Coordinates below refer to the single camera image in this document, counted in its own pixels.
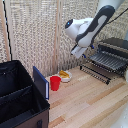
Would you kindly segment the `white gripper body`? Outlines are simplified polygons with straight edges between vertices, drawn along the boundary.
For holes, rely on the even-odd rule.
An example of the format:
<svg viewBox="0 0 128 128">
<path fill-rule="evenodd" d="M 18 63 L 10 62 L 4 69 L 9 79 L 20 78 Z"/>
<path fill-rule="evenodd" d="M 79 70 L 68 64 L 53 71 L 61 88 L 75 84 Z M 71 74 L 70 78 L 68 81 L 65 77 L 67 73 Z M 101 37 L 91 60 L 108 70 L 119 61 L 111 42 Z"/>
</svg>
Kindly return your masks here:
<svg viewBox="0 0 128 128">
<path fill-rule="evenodd" d="M 71 54 L 74 55 L 76 58 L 80 58 L 85 51 L 86 51 L 86 48 L 76 45 L 71 50 Z"/>
</svg>

